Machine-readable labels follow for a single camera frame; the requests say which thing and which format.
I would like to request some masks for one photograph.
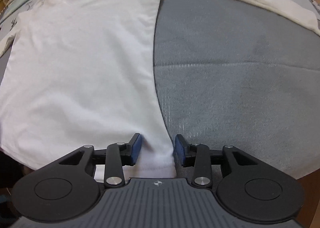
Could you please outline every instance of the gray ribbed panel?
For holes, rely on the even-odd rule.
[[[281,224],[250,224],[226,212],[211,191],[196,189],[185,179],[132,179],[107,190],[88,213],[58,224],[21,218],[12,228],[299,228],[293,220]]]

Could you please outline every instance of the gray cloth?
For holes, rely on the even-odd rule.
[[[275,13],[236,0],[162,1],[154,72],[172,139],[232,144],[295,178],[315,171],[319,69],[320,37]]]

